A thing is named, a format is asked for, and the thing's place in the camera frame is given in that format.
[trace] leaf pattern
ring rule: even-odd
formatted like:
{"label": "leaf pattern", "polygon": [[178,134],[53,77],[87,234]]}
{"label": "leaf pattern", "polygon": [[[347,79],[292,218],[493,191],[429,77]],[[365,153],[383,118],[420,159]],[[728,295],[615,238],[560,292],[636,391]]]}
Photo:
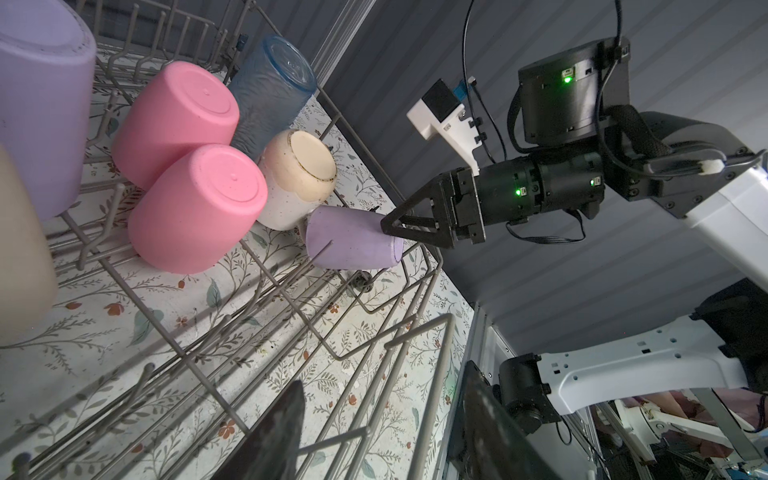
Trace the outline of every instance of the leaf pattern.
{"label": "leaf pattern", "polygon": [[214,279],[210,279],[210,286],[208,287],[205,301],[210,308],[219,308],[221,306],[221,292]]}
{"label": "leaf pattern", "polygon": [[[121,62],[128,60],[119,59],[115,67],[127,65]],[[90,138],[95,136],[99,114],[110,93],[106,88],[94,89]],[[129,110],[124,100],[120,99],[118,103],[116,121],[111,122],[108,129],[111,136],[89,147],[88,156],[110,154],[114,129],[119,127]],[[319,135],[329,122],[330,119],[313,98],[296,119],[294,127]],[[378,207],[380,213],[389,212],[394,207],[393,203],[339,129],[331,128],[323,141],[337,162],[339,196],[352,208],[368,210]],[[113,180],[120,175],[111,162],[86,164],[83,179],[84,182],[99,182]],[[131,210],[143,194],[135,186],[126,188],[118,205],[114,223],[116,227],[125,228]],[[334,205],[341,203],[336,196],[331,196],[328,202]],[[78,222],[103,222],[110,203],[109,190],[83,194],[73,204],[72,214]],[[60,220],[46,222],[43,227],[46,234],[58,240],[71,238],[62,230],[64,227]],[[277,279],[283,278],[306,259],[303,242],[293,231],[276,232],[255,223],[243,241],[257,252],[266,268]],[[76,252],[55,252],[54,262],[57,266],[72,260],[76,260]],[[407,255],[405,260],[411,283],[427,270],[427,260],[431,262],[430,265],[435,265],[434,259],[424,258],[419,249]],[[265,282],[263,288],[271,287],[266,278],[261,278],[257,265],[240,245],[235,246],[216,266],[199,275],[180,278],[155,270],[141,259],[122,264],[117,270],[147,305],[158,308],[153,310],[154,315],[183,347],[192,344],[213,326],[220,325],[227,314],[244,306],[260,281]],[[66,273],[59,280],[71,279],[78,274],[80,272]],[[402,269],[392,269],[381,276],[373,290],[363,294],[360,300],[368,309],[376,308],[400,291],[405,284],[404,276]],[[292,297],[301,302],[307,316],[311,317],[322,309],[316,327],[321,334],[326,335],[352,304],[352,297],[344,293],[333,304],[326,306],[325,301],[340,285],[337,279],[323,284],[312,296],[302,296],[310,282],[318,277],[319,274],[313,271],[306,281],[298,282],[290,291]],[[397,303],[398,310],[393,322],[405,311],[410,298],[405,295]],[[205,374],[210,374],[220,366],[223,368],[213,382],[226,398],[233,398],[241,392],[256,372],[288,346],[290,339],[302,328],[301,319],[283,316],[273,333],[257,336],[285,306],[285,299],[280,295],[275,296],[263,310],[216,338],[207,350],[195,353],[194,362]],[[337,352],[350,351],[379,331],[387,311],[368,315],[359,307],[350,310],[330,334],[328,342]],[[461,366],[463,343],[472,318],[472,309],[448,277],[441,274],[424,318],[419,319],[419,322],[423,323],[448,311],[458,319],[451,350],[452,367],[450,372],[443,373],[446,377],[441,398],[445,402],[440,402],[433,438],[427,445],[429,452],[425,478],[431,478],[441,445],[449,401],[454,395],[458,368]],[[149,341],[152,329],[147,318],[137,311],[122,289],[104,272],[94,272],[83,280],[75,280],[62,287],[55,308],[39,326],[30,330],[18,342],[0,346],[0,362],[14,366],[0,369],[0,385],[25,385],[24,389],[3,389],[0,392],[3,408],[7,407],[6,411],[12,412],[10,421],[0,425],[0,441],[16,445],[14,454],[20,451],[38,454],[82,425],[91,415],[101,412],[133,387],[146,362],[159,366],[173,357],[173,351],[158,335],[154,334],[152,341]],[[442,332],[430,332],[414,338],[401,371],[397,376],[392,373],[392,381],[395,383],[392,395],[386,403],[379,427],[372,433],[370,450],[357,478],[393,480],[407,476],[415,439],[419,428],[426,423],[426,419],[420,418],[419,412],[424,408],[431,385],[438,352],[436,345],[441,342]],[[314,336],[303,336],[290,347],[285,359],[270,371],[265,383],[237,411],[247,424],[254,424],[280,389],[298,373],[306,397],[302,434],[304,442],[311,442],[317,437],[334,410],[336,417],[330,422],[326,437],[338,435],[347,431],[359,411],[383,353],[382,344],[377,344],[369,361],[360,367],[359,376],[350,385],[349,393],[340,401],[339,397],[347,382],[359,366],[362,353],[343,362],[335,362]],[[66,385],[52,392],[52,385],[64,385],[60,378],[62,373],[66,375]],[[390,374],[387,369],[383,376],[377,377],[379,388],[390,380]],[[131,478],[141,480],[164,476],[191,446],[192,439],[201,437],[207,431],[217,409],[215,402],[198,391],[192,396],[193,400],[164,420],[140,442],[134,440],[192,392],[195,386],[197,380],[185,372],[169,385],[142,395],[120,417],[118,423],[109,428],[103,439],[74,457],[64,468],[54,471],[53,476],[88,480],[124,449],[130,453],[119,461],[116,469],[108,476],[128,470]],[[242,432],[234,424],[229,425],[229,422],[231,419],[225,419],[223,425],[214,425],[213,435],[204,438],[203,443],[194,449],[187,466],[177,473],[179,478],[203,480],[212,476],[243,438]],[[222,429],[223,434],[219,436],[218,432]],[[310,466],[315,468],[309,469],[305,478],[322,478],[329,457],[332,458],[334,452],[315,452],[310,462]],[[352,454],[353,450],[346,454],[343,467],[349,464]],[[0,468],[11,471],[12,457],[10,452],[0,454]]]}
{"label": "leaf pattern", "polygon": [[416,407],[411,408],[411,413],[413,413],[413,422],[416,425],[416,429],[419,429],[419,410]]}
{"label": "leaf pattern", "polygon": [[362,474],[368,478],[376,478],[376,473],[373,471],[373,467],[368,463],[368,460],[362,461]]}
{"label": "leaf pattern", "polygon": [[[160,310],[152,310],[152,314],[158,320],[162,320],[164,316]],[[149,319],[142,312],[136,312],[134,316],[134,338],[129,345],[137,345],[145,341],[151,330],[152,324],[149,322]]]}

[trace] floral pattern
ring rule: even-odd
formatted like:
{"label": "floral pattern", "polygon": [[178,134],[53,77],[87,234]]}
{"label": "floral pattern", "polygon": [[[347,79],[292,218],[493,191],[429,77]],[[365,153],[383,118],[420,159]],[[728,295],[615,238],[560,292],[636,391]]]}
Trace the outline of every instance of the floral pattern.
{"label": "floral pattern", "polygon": [[[103,48],[100,50],[102,59],[108,53]],[[118,61],[118,68],[123,61],[130,62],[130,55]],[[97,76],[96,85],[105,83]],[[91,137],[95,136],[110,93],[107,88],[94,87]],[[110,154],[111,138],[129,108],[120,97],[106,137],[88,148],[88,156]],[[312,98],[294,127],[319,135],[329,123],[326,112]],[[332,128],[324,141],[336,159],[337,190],[344,201],[353,208],[378,207],[380,213],[389,212],[394,207],[392,201],[338,128]],[[86,164],[83,183],[94,184],[119,176],[111,162]],[[135,186],[125,189],[113,235],[99,246],[101,251],[125,243],[127,217],[142,194]],[[86,233],[91,234],[98,231],[106,218],[111,201],[109,189],[82,194],[69,212],[84,226]],[[328,201],[340,204],[335,196]],[[65,266],[77,258],[77,244],[67,243],[73,236],[61,219],[46,222],[44,229],[51,243],[61,244],[53,253],[56,266]],[[297,232],[272,231],[257,223],[243,241],[278,279],[306,259],[306,250]],[[243,306],[259,282],[266,281],[242,245],[234,247],[213,268],[193,276],[161,272],[133,256],[129,250],[115,253],[109,260],[118,265],[118,272],[182,346],[190,345],[222,322],[227,314]],[[420,279],[429,269],[428,262],[435,265],[434,259],[425,258],[420,249],[413,250],[405,258],[406,268],[397,266],[381,275],[372,290],[361,296],[362,304],[368,311],[375,310],[399,293],[406,279],[411,283]],[[0,345],[3,412],[0,415],[0,472],[10,474],[12,459],[17,454],[37,455],[82,425],[90,415],[129,390],[148,362],[159,366],[174,356],[123,290],[109,275],[98,271],[98,263],[89,263],[85,272],[92,274],[82,276],[82,272],[72,269],[60,275],[60,281],[70,281],[59,289],[55,305],[45,319],[21,338]],[[349,274],[340,273],[345,278]],[[389,312],[386,306],[368,313],[361,306],[353,305],[350,293],[343,293],[326,305],[340,284],[339,276],[327,278],[322,271],[312,270],[289,288],[291,297],[307,316],[321,315],[316,327],[322,335],[327,335],[328,344],[338,353],[350,351],[376,335]],[[396,309],[390,325],[403,318],[414,291],[390,304]],[[440,273],[434,292],[426,301],[420,323],[445,312],[457,316],[451,366],[443,373],[445,401],[441,402],[429,445],[425,477],[431,478],[443,441],[445,417],[458,381],[472,309],[444,273]],[[283,350],[283,360],[269,372],[265,381],[237,400],[240,402],[237,414],[248,425],[254,424],[275,395],[296,377],[304,385],[306,412],[302,445],[308,445],[318,437],[334,408],[339,413],[329,424],[326,437],[348,430],[364,404],[368,385],[376,376],[385,351],[383,342],[376,344],[351,392],[340,401],[339,396],[361,362],[362,353],[342,362],[335,361],[314,336],[296,335],[303,323],[296,315],[284,314],[285,308],[284,298],[275,296],[264,310],[214,341],[206,352],[196,355],[194,362],[205,374],[214,375],[214,385],[227,401],[235,402],[245,386]],[[277,317],[282,319],[277,328],[269,326]],[[264,335],[262,330],[268,326],[272,328],[270,334]],[[359,471],[360,478],[392,480],[407,476],[442,337],[442,329],[436,329],[412,341],[406,363],[383,409],[382,421],[373,433],[369,453]],[[379,391],[390,373],[391,369],[386,368]],[[114,464],[109,478],[119,472],[128,472],[128,478],[160,478],[183,458],[179,478],[209,478],[243,434],[235,421],[222,413],[215,399],[197,388],[198,384],[191,372],[185,370],[173,381],[153,389],[129,406],[117,425],[61,466],[58,476],[92,478],[104,467]],[[369,415],[370,410],[364,413],[366,421]],[[159,426],[136,442],[138,436],[158,420],[161,420]],[[193,440],[198,438],[204,441],[194,444]],[[304,478],[322,478],[335,454],[336,448],[316,452]],[[352,449],[345,454],[341,475],[349,467],[352,455]]]}

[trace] dishwasher rack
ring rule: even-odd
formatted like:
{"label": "dishwasher rack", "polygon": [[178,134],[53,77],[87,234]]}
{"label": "dishwasher rack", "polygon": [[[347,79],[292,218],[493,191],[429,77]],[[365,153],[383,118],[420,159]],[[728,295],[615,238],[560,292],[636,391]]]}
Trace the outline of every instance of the dishwasher rack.
{"label": "dishwasher rack", "polygon": [[[227,6],[227,11],[229,12],[233,3],[238,2],[241,2],[241,0],[230,0]],[[202,22],[204,24],[203,36],[197,43],[198,48],[192,59],[185,58],[185,60],[193,61],[213,73],[220,73],[220,76],[223,76],[224,81],[230,77],[230,72],[233,70],[238,59],[238,54],[242,50],[242,46],[238,47],[236,45],[237,36],[239,34],[240,26],[243,24],[243,19],[250,10],[255,9],[258,11],[258,13],[262,15],[264,21],[278,35],[280,34],[274,23],[269,20],[266,13],[260,6],[256,5],[253,0],[245,1],[240,17],[237,19],[237,26],[232,34],[228,34],[225,28],[220,29],[220,25],[217,26],[210,20],[178,10],[177,3],[178,1],[174,0],[172,6],[169,7],[153,2],[152,0],[137,0],[136,3],[133,4],[129,29],[122,48],[114,49],[107,61],[104,61],[103,58],[97,60],[94,86],[111,89],[111,96],[109,97],[104,113],[101,116],[98,133],[95,138],[88,141],[89,146],[96,144],[107,134],[111,125],[111,119],[118,109],[118,98],[122,97],[127,104],[132,104],[134,99],[133,94],[136,94],[151,78],[151,75],[157,72],[157,69],[146,68],[144,65],[148,62],[151,64],[153,61],[161,61],[165,63],[180,57],[180,47],[188,30],[188,26],[192,21]],[[78,0],[76,8],[78,13],[82,12],[84,4],[85,0]],[[136,52],[132,49],[131,45],[131,36],[133,35],[133,28],[140,10],[140,4],[158,7],[161,10],[157,22],[157,29],[154,34],[154,42],[149,53],[145,56],[136,55]],[[93,24],[93,32],[96,38],[99,38],[102,8],[103,0],[97,0],[95,6],[95,20]],[[161,41],[161,39],[163,38],[164,25],[170,30],[173,18],[177,15],[184,19],[184,26],[180,33],[177,48],[173,53],[169,53],[164,48],[164,40]],[[198,58],[200,55],[200,45],[203,44],[204,37],[209,29],[216,30],[215,35],[217,36],[217,40],[210,55],[207,56],[207,59],[201,61]],[[333,105],[322,88],[319,90],[319,96],[324,100],[325,104],[330,105],[331,108],[335,108],[335,105]],[[341,121],[345,124],[347,130],[352,132],[352,136],[357,142],[362,145],[362,141],[356,134],[354,134],[351,125],[349,125],[337,109],[330,115],[330,117],[331,123],[320,135],[321,139],[330,132],[336,122]],[[367,148],[364,146],[362,148],[375,163],[375,159]],[[102,157],[88,157],[85,159],[86,164],[106,163],[108,161],[110,161],[108,155]],[[343,452],[347,452],[352,448],[355,450],[351,464],[346,472],[346,478],[355,478],[364,462],[371,435],[381,421],[385,409],[389,407],[389,396],[395,386],[398,372],[407,358],[408,348],[411,341],[428,331],[444,327],[442,342],[439,343],[439,355],[435,362],[435,373],[433,374],[432,384],[429,388],[429,394],[427,395],[421,426],[420,428],[417,427],[419,433],[415,442],[412,462],[408,474],[409,479],[422,478],[427,450],[430,444],[429,440],[432,437],[432,430],[435,427],[435,413],[439,401],[441,400],[444,372],[446,371],[446,368],[449,367],[449,350],[452,344],[452,336],[455,331],[455,317],[451,313],[442,314],[419,325],[419,321],[424,316],[428,300],[432,295],[432,291],[442,272],[442,255],[439,250],[432,249],[431,247],[428,248],[420,243],[411,245],[403,254],[403,260],[399,266],[403,269],[405,274],[405,286],[397,294],[381,302],[378,306],[371,307],[361,300],[361,295],[369,291],[372,286],[379,281],[381,276],[385,273],[385,270],[380,270],[373,275],[361,271],[347,273],[345,275],[337,270],[324,270],[317,273],[316,270],[318,269],[313,266],[313,259],[306,259],[295,266],[288,272],[288,274],[285,274],[282,278],[278,279],[276,278],[274,270],[268,269],[249,244],[241,240],[240,246],[247,252],[250,256],[250,260],[258,266],[260,271],[258,284],[253,296],[245,305],[237,309],[234,313],[226,315],[221,322],[210,328],[208,332],[194,340],[188,346],[182,347],[162,324],[161,319],[157,318],[155,312],[145,304],[136,291],[131,288],[128,281],[126,281],[116,269],[117,266],[132,261],[137,257],[137,255],[131,254],[131,245],[129,243],[122,243],[115,247],[103,248],[104,242],[109,241],[116,230],[114,228],[114,221],[118,214],[118,206],[124,199],[127,185],[129,185],[128,182],[118,178],[116,181],[84,184],[82,186],[82,194],[94,193],[100,190],[113,190],[111,202],[108,202],[108,211],[105,212],[104,221],[101,223],[90,222],[86,224],[78,224],[78,222],[73,219],[72,215],[70,215],[69,211],[65,211],[60,215],[60,218],[68,227],[68,232],[66,233],[73,233],[75,238],[51,243],[49,245],[50,248],[52,250],[57,250],[63,247],[75,246],[79,251],[76,255],[77,258],[57,267],[57,274],[71,272],[72,270],[83,271],[88,264],[92,263],[98,263],[100,265],[93,270],[64,280],[60,283],[60,287],[86,280],[91,276],[106,272],[120,287],[124,295],[129,298],[147,318],[151,326],[160,333],[163,340],[175,353],[175,356],[159,366],[155,366],[152,362],[147,363],[144,366],[141,377],[133,388],[124,392],[103,408],[100,408],[94,414],[90,415],[67,435],[59,439],[43,452],[40,452],[39,455],[36,455],[34,458],[29,454],[18,455],[14,460],[16,473],[12,475],[11,478],[50,478],[53,475],[56,475],[57,472],[61,471],[61,467],[66,465],[68,461],[78,456],[82,457],[83,455],[87,455],[91,445],[104,437],[104,435],[112,429],[116,429],[121,421],[124,421],[127,414],[135,412],[138,406],[145,403],[160,389],[182,375],[191,374],[197,379],[197,387],[189,391],[189,393],[182,399],[170,406],[169,409],[148,429],[145,429],[141,434],[133,438],[130,443],[123,448],[119,455],[110,458],[106,465],[102,465],[103,468],[94,472],[95,475],[92,478],[106,478],[108,475],[114,474],[120,468],[123,468],[124,465],[121,464],[121,461],[128,453],[135,452],[135,449],[140,448],[141,443],[150,434],[157,433],[156,429],[161,426],[161,423],[174,415],[174,413],[179,412],[179,409],[185,406],[186,402],[190,399],[194,399],[196,392],[205,392],[215,400],[216,404],[220,407],[221,412],[213,420],[207,423],[207,427],[193,440],[192,444],[181,453],[181,455],[175,458],[172,465],[163,470],[161,478],[173,478],[178,476],[186,462],[197,454],[197,451],[206,442],[207,438],[215,434],[217,430],[220,430],[222,425],[225,425],[224,428],[227,429],[234,425],[246,435],[248,432],[253,431],[253,428],[250,427],[242,418],[242,415],[238,413],[237,408],[247,400],[250,393],[263,384],[269,374],[286,358],[286,356],[292,354],[296,344],[301,339],[310,335],[316,337],[318,344],[311,353],[308,353],[307,351],[304,352],[304,362],[293,374],[291,381],[300,377],[302,371],[307,368],[310,362],[312,362],[313,357],[321,350],[326,350],[337,362],[344,362],[363,351],[365,353],[354,372],[349,377],[349,380],[339,394],[337,400],[331,402],[331,405],[335,405],[335,408],[329,414],[329,418],[320,430],[316,441],[311,445],[304,446],[300,449],[300,455],[306,455],[306,457],[299,467],[297,478],[302,478],[306,474],[316,452],[320,449],[339,444],[339,451],[327,470],[326,478],[335,478],[340,474],[342,470],[341,462]],[[339,195],[338,192],[336,192],[336,197],[342,204],[344,204],[344,206],[348,206],[346,205],[343,196]],[[322,255],[324,250],[325,249],[321,250],[319,255]],[[411,276],[406,267],[405,258],[406,255],[416,252],[421,253],[427,268],[420,278],[411,282]],[[313,315],[307,316],[303,307],[307,305],[308,299],[311,299],[316,295],[321,287],[332,283],[334,288],[336,288],[336,291],[333,292],[319,308],[316,308],[316,312]],[[402,318],[398,316],[400,319],[393,321],[392,319],[396,316],[396,310],[398,309],[399,304],[402,303],[405,296],[409,295],[411,292],[413,292],[413,297],[406,308],[405,314],[402,315]],[[333,308],[335,302],[344,295],[350,295],[353,298],[352,302],[340,315],[338,320],[330,327],[330,330],[324,335],[321,334],[318,328],[316,328],[320,318],[328,309]],[[197,360],[217,344],[221,343],[230,334],[235,333],[239,327],[248,321],[248,319],[253,318],[253,316],[259,312],[264,311],[268,306],[274,303],[274,300],[278,297],[285,300],[287,306],[281,309],[278,314],[274,315],[266,325],[262,326],[248,342],[243,342],[239,348],[231,352],[226,360],[213,372],[208,374],[204,373]],[[356,305],[365,310],[366,314],[369,316],[373,316],[379,312],[383,313],[387,308],[389,308],[389,310],[387,311],[384,320],[378,326],[376,334],[372,338],[360,343],[355,348],[340,353],[333,348],[328,341],[328,338],[336,327],[344,320],[350,310]],[[298,329],[293,337],[287,342],[280,345],[276,355],[272,357],[266,365],[263,365],[260,368],[255,378],[243,388],[234,400],[226,400],[215,383],[217,374],[221,373],[234,360],[247,361],[247,357],[242,356],[243,354],[247,354],[245,350],[248,350],[254,343],[259,344],[259,342],[263,343],[268,340],[275,334],[275,332],[278,332],[283,327],[283,324],[287,319],[295,316],[298,316],[301,319],[303,326]],[[380,346],[379,344],[382,342],[383,352],[379,357],[376,374],[368,385],[351,425],[346,432],[340,433],[332,438],[326,438],[328,431],[339,412],[339,408],[349,398],[349,393],[353,384],[357,382],[361,370],[373,355],[374,348]],[[368,414],[367,412],[371,407],[372,413]]]}

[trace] purple cup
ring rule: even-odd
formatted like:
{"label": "purple cup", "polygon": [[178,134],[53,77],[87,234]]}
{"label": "purple cup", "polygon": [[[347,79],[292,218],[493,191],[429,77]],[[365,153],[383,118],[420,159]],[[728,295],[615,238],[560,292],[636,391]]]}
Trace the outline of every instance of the purple cup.
{"label": "purple cup", "polygon": [[306,225],[304,243],[316,266],[334,270],[377,270],[402,259],[403,239],[382,233],[384,216],[367,210],[321,205]]}
{"label": "purple cup", "polygon": [[0,144],[40,220],[74,203],[96,41],[61,0],[0,0]]}

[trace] blue glass cup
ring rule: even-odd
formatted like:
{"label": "blue glass cup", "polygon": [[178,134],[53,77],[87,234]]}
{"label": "blue glass cup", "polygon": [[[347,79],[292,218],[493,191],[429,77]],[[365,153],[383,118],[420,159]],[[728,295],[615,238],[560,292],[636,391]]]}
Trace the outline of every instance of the blue glass cup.
{"label": "blue glass cup", "polygon": [[232,146],[258,161],[266,144],[296,120],[317,80],[296,47],[271,35],[246,58],[229,88],[240,108]]}

